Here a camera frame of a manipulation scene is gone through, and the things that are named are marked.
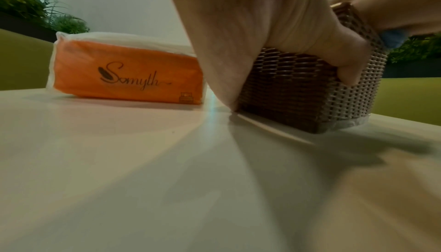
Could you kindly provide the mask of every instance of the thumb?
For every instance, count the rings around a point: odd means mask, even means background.
[[[360,81],[371,57],[369,42],[340,24],[336,16],[323,30],[322,36],[306,52],[338,67],[337,76],[346,85]]]

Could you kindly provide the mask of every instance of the wicker basket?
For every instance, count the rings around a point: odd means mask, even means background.
[[[262,49],[239,97],[241,110],[310,133],[367,122],[384,66],[386,48],[349,3],[332,6],[340,22],[371,42],[373,52],[357,86],[345,86],[336,68],[318,57]]]

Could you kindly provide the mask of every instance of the blue cloth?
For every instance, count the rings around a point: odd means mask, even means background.
[[[408,38],[409,34],[403,29],[392,29],[380,34],[381,39],[389,49],[400,47]]]

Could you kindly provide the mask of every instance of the plastic wrapper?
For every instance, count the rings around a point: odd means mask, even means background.
[[[80,97],[201,104],[205,82],[189,46],[127,34],[57,33],[47,88]]]

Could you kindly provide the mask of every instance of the white wall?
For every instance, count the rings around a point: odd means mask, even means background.
[[[188,43],[171,0],[59,0],[92,31],[161,37]]]

